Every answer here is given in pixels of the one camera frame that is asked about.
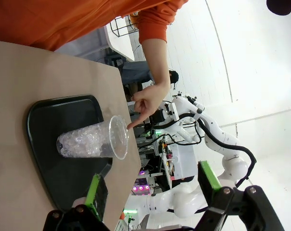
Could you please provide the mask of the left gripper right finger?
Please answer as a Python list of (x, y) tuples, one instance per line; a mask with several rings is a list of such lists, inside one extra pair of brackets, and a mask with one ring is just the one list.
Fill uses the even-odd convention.
[(244, 191), (222, 186), (207, 161), (198, 163), (198, 182), (208, 208), (197, 224), (197, 231), (221, 231), (228, 216), (238, 216), (247, 231), (284, 231), (260, 186)]

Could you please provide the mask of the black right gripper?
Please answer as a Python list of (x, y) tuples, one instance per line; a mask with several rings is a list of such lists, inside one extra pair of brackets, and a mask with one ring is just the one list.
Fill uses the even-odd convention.
[(158, 109), (153, 115), (150, 116), (150, 125), (156, 128), (167, 128), (171, 122), (171, 118), (163, 109)]

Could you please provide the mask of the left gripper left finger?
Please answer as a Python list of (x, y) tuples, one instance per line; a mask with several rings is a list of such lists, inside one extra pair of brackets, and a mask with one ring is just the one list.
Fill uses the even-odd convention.
[(109, 231), (103, 223), (107, 196), (103, 176), (94, 175), (85, 202), (67, 212), (49, 212), (43, 231)]

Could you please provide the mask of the person's right forearm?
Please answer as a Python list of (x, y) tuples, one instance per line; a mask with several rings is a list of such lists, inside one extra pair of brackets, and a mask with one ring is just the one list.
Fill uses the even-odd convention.
[(169, 89), (171, 83), (167, 63), (167, 43), (161, 39), (147, 39), (141, 45), (155, 84)]

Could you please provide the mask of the clear plastic iced cup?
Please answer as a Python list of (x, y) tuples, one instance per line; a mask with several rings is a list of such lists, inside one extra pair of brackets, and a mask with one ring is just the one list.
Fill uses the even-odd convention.
[(128, 152), (127, 124), (120, 115), (84, 128), (69, 131), (57, 138), (59, 154), (68, 158), (117, 158)]

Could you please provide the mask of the glass drink dispenser jar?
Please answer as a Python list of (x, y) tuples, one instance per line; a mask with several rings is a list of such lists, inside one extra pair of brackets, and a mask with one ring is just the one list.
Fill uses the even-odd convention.
[(137, 28), (138, 12), (133, 12), (129, 14), (129, 19), (130, 19), (131, 25)]

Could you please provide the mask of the person's right hand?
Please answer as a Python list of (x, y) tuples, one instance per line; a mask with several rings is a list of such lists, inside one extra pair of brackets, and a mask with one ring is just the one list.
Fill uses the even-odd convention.
[(131, 100), (134, 102), (134, 110), (139, 113), (139, 117), (127, 126), (128, 130), (139, 125), (156, 112), (160, 103), (169, 92), (170, 86), (171, 83), (168, 78), (167, 80), (148, 86), (132, 96)]

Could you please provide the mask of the white equipment box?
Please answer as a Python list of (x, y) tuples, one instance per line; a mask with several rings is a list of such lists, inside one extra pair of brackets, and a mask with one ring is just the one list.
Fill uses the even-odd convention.
[(192, 145), (181, 146), (178, 144), (172, 144), (170, 149), (172, 151), (172, 163), (174, 166), (173, 174), (175, 180), (198, 174), (196, 157)]

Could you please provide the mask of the person with black hair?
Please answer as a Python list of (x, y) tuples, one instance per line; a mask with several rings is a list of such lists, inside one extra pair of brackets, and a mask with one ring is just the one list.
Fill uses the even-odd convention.
[(127, 102), (131, 102), (131, 97), (143, 90), (143, 83), (155, 80), (146, 61), (124, 62), (119, 67), (121, 81)]

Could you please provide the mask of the white side table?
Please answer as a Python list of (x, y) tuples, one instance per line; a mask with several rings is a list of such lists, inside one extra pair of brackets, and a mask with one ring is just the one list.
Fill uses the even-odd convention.
[(118, 37), (116, 34), (112, 32), (110, 24), (104, 26), (104, 31), (109, 47), (113, 51), (124, 56), (128, 61), (133, 62), (134, 54), (129, 35)]

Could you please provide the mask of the black plastic tray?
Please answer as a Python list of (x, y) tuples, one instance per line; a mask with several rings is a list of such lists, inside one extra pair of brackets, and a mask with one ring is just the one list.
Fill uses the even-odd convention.
[(85, 197), (93, 176), (106, 176), (113, 162), (112, 158), (65, 158), (57, 150), (57, 138), (103, 121), (100, 105), (92, 95), (42, 100), (30, 108), (26, 119), (28, 140), (57, 209), (68, 211), (76, 199)]

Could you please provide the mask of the person in orange hoodie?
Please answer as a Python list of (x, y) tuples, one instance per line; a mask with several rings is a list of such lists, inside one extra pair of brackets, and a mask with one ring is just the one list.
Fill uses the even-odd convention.
[(138, 13), (139, 41), (166, 40), (167, 26), (188, 0), (0, 0), (0, 41), (55, 51)]

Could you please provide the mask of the black rounded object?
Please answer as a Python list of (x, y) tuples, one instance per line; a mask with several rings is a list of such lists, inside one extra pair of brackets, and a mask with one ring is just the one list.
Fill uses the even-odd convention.
[(276, 15), (286, 16), (291, 13), (291, 0), (266, 0), (266, 5)]

